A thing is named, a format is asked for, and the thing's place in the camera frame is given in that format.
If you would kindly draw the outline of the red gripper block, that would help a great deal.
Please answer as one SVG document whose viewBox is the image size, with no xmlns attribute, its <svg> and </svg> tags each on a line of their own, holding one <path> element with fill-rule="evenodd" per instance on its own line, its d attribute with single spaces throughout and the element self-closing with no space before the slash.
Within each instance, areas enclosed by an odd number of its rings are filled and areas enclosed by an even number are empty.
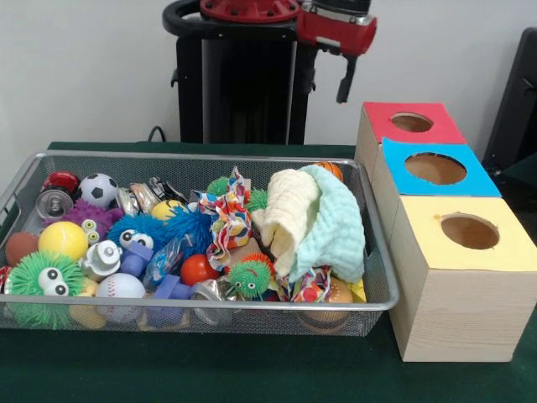
<svg viewBox="0 0 537 403">
<path fill-rule="evenodd" d="M 378 19 L 333 13 L 321 8 L 316 13 L 301 10 L 297 18 L 297 36 L 310 45 L 325 45 L 345 56 L 347 68 L 336 94 L 338 104 L 346 103 L 352 88 L 357 56 L 367 52 L 377 32 Z"/>
</svg>

